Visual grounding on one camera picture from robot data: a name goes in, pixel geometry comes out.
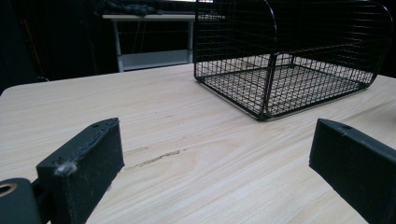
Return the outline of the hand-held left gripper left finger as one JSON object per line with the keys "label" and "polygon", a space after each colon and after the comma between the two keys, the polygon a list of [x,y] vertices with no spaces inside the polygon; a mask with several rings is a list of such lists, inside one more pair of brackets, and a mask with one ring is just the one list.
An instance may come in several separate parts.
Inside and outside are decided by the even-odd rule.
{"label": "hand-held left gripper left finger", "polygon": [[95,122],[36,166],[52,224],[85,224],[124,166],[117,118]]}

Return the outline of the dark cloth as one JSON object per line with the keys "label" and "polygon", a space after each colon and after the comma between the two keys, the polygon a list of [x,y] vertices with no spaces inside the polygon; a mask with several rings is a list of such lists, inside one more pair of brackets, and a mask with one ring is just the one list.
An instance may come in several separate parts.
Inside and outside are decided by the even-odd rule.
{"label": "dark cloth", "polygon": [[100,0],[96,5],[96,15],[135,15],[145,17],[147,15],[162,15],[163,12],[148,5],[124,4],[119,0]]}

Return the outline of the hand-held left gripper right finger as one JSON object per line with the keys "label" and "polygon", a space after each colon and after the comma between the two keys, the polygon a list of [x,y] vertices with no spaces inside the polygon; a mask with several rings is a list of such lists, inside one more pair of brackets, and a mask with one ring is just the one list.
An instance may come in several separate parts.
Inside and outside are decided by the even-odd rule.
{"label": "hand-held left gripper right finger", "polygon": [[396,224],[396,150],[343,123],[319,119],[316,171],[369,224]]}

